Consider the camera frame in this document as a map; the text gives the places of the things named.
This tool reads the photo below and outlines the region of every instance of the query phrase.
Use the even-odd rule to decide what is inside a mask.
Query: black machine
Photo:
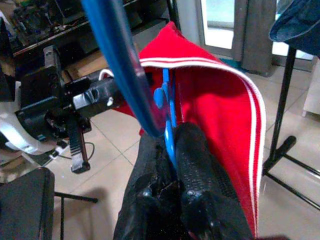
[[[0,111],[12,114],[12,118],[2,118],[0,142],[11,150],[20,150],[28,154],[39,155],[43,151],[32,151],[29,144],[22,147],[17,139],[19,132],[25,130],[29,138],[24,141],[35,141],[38,150],[41,144],[51,143],[51,148],[62,140],[69,138],[74,173],[90,169],[83,134],[91,130],[90,117],[108,109],[120,106],[124,102],[112,77],[99,80],[100,71],[91,73],[70,83],[65,83],[61,75],[59,53],[54,46],[43,49],[37,66],[28,73],[9,75],[8,63],[13,64],[12,53],[6,29],[1,21],[1,102]],[[18,110],[13,111],[8,104],[19,101]]]

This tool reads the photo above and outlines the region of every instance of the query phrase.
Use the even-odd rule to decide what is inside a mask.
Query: metal rack
[[[277,184],[281,185],[285,189],[287,189],[292,194],[296,195],[298,198],[305,201],[307,204],[311,205],[312,207],[316,208],[320,211],[320,205],[316,203],[315,201],[311,200],[306,195],[302,194],[301,192],[297,191],[293,187],[287,185],[274,175],[270,174],[269,171],[279,162],[282,158],[286,158],[292,163],[298,165],[299,167],[305,169],[306,171],[311,172],[312,174],[320,177],[320,171],[317,169],[314,169],[311,166],[306,165],[305,163],[295,159],[294,157],[288,155],[288,151],[296,144],[297,138],[295,136],[289,136],[283,144],[277,149],[280,129],[282,125],[282,120],[285,113],[285,107],[286,107],[286,101],[291,81],[291,76],[295,64],[296,59],[296,52],[297,50],[293,47],[289,47],[288,50],[288,56],[285,63],[285,70],[282,80],[282,87],[281,87],[281,93],[280,93],[280,99],[278,103],[278,109],[276,113],[276,119],[274,124],[274,130],[273,130],[273,136],[272,136],[272,142],[271,142],[271,149],[270,149],[270,155],[269,158],[266,160],[266,162],[263,164],[263,176],[267,176],[273,181],[275,181]]]

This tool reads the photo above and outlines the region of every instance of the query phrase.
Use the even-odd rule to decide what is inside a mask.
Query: red fabric
[[[186,40],[172,22],[139,56],[145,71],[152,72],[152,92],[162,84],[162,68],[175,68],[177,122],[191,122],[204,131],[210,151],[230,176],[256,237],[260,146],[265,129],[259,91],[241,73],[232,72],[230,67],[219,69],[226,68],[224,63]],[[133,116],[128,106],[117,110]]]

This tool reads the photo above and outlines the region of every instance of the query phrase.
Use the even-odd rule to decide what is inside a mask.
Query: tiled floor
[[[283,67],[274,67],[274,75],[269,78],[248,74],[259,87],[266,104],[265,159],[269,154],[283,71]],[[290,154],[320,169],[320,116],[301,116],[309,76],[308,72],[293,72],[280,143],[289,135],[295,135],[297,144]],[[140,125],[135,118],[109,110],[93,117],[91,121],[92,131],[85,135],[86,141],[95,144],[95,153],[90,161],[91,170],[75,175],[70,172],[70,160],[64,158],[58,158],[47,166],[55,173],[57,191],[99,198],[97,204],[66,201],[64,233],[68,240],[112,239],[124,190],[138,153]],[[24,168],[30,167],[30,164],[20,167],[19,173],[23,174]],[[320,179],[306,174],[286,160],[281,160],[272,173],[320,203]],[[318,211],[272,180],[263,178],[259,219],[262,236],[285,234],[292,240],[318,240],[319,226]],[[59,235],[60,202],[56,199],[53,239],[59,239]]]

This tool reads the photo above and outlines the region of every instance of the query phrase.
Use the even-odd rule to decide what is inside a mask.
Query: curtain
[[[232,56],[241,67],[267,74],[272,63],[269,31],[275,21],[277,0],[235,0]]]

